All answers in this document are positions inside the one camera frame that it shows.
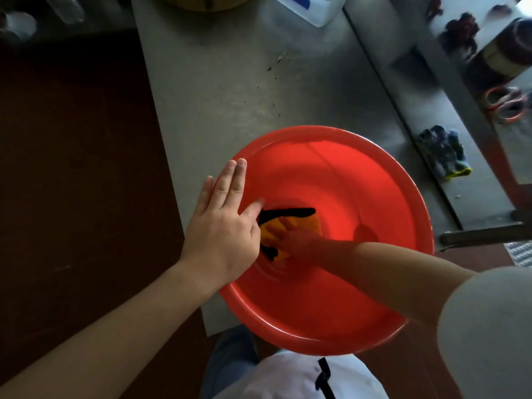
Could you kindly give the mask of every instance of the person's left arm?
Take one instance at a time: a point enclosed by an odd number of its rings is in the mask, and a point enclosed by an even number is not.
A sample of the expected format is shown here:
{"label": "person's left arm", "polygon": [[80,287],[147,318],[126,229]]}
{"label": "person's left arm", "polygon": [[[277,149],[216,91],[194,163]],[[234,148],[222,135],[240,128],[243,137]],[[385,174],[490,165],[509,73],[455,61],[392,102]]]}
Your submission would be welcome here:
{"label": "person's left arm", "polygon": [[237,213],[245,173],[245,160],[229,161],[214,191],[208,177],[181,259],[142,292],[0,387],[0,398],[119,397],[189,315],[256,260],[256,217],[263,201]]}

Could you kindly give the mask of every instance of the person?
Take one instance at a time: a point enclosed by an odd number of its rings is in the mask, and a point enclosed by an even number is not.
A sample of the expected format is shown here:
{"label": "person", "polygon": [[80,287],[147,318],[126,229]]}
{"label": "person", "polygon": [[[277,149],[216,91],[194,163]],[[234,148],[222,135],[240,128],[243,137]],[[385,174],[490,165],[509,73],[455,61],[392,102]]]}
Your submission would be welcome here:
{"label": "person", "polygon": [[[213,178],[205,180],[174,266],[5,383],[0,398],[118,398],[185,319],[259,255],[256,218],[264,201],[237,212],[246,166],[245,160],[230,160],[214,190]],[[532,397],[529,270],[498,268],[476,274],[405,248],[328,241],[285,225],[287,230],[276,231],[277,241],[272,241],[278,247],[429,326],[466,399]],[[354,355],[327,357],[329,389],[317,390],[318,364],[323,364],[318,360],[281,350],[258,363],[250,332],[238,327],[220,337],[201,396],[387,397]]]}

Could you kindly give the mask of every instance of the metal grate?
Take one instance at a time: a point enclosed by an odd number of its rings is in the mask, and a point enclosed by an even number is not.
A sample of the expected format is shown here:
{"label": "metal grate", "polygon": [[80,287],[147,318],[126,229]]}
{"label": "metal grate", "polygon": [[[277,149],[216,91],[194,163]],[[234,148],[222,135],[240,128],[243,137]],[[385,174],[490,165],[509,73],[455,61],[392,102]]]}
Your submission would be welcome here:
{"label": "metal grate", "polygon": [[532,268],[532,241],[519,241],[504,244],[516,266]]}

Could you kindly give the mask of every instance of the hand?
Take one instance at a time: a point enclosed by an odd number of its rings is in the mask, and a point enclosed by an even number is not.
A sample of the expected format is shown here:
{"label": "hand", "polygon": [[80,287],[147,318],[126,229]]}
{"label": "hand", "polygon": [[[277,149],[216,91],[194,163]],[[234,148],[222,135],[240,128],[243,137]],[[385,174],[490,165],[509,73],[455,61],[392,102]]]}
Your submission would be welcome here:
{"label": "hand", "polygon": [[180,262],[198,283],[214,291],[240,277],[259,255],[261,231],[256,218],[264,200],[251,203],[238,215],[246,167],[243,158],[230,160],[212,197],[213,178],[207,177],[185,233]]}
{"label": "hand", "polygon": [[273,226],[267,226],[268,231],[277,237],[277,239],[265,239],[263,243],[268,246],[282,249],[290,255],[302,259],[309,253],[309,247],[312,246],[317,239],[321,239],[318,234],[311,230],[296,228],[296,226],[286,217],[279,217],[279,221],[285,226],[286,231]]}

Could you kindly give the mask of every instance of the white shirt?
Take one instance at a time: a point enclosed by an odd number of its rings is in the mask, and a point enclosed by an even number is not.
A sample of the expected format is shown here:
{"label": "white shirt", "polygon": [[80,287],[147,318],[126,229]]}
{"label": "white shirt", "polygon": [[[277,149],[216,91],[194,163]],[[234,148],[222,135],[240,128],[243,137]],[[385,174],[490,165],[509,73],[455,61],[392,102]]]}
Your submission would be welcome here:
{"label": "white shirt", "polygon": [[[437,330],[442,358],[465,399],[532,398],[532,270],[497,268],[462,284],[446,302]],[[352,354],[329,356],[336,399],[388,398]],[[320,398],[320,357],[281,352],[260,362],[216,399]]]}

